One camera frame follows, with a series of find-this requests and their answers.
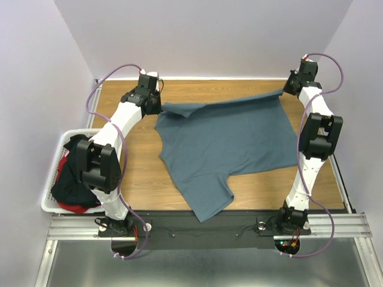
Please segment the blue-grey t-shirt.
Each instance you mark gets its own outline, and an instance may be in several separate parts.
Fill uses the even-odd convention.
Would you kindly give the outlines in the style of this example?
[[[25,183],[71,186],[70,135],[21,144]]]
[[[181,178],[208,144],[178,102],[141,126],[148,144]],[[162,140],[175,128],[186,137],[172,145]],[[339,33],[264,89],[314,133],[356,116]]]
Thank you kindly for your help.
[[[200,222],[234,199],[231,175],[295,166],[297,136],[282,91],[217,103],[165,103],[156,123],[160,158]]]

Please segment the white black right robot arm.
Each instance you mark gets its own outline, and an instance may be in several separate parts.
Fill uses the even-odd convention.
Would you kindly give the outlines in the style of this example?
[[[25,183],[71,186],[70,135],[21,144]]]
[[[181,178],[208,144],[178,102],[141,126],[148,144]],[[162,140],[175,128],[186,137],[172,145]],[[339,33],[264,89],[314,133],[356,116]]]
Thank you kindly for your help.
[[[344,121],[329,109],[313,75],[300,76],[293,71],[283,91],[297,96],[304,107],[297,140],[297,174],[275,219],[278,231],[292,233],[309,228],[312,189],[324,162],[335,151]]]

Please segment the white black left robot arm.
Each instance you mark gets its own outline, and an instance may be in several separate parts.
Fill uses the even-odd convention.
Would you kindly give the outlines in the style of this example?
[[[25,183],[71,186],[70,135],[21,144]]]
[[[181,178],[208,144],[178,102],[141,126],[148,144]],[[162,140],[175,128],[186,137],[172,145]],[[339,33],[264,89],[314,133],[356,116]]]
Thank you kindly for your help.
[[[144,116],[160,112],[158,84],[138,84],[122,96],[103,128],[76,146],[77,178],[96,196],[105,212],[96,220],[103,236],[125,237],[133,230],[131,208],[121,196],[127,167],[125,138]]]

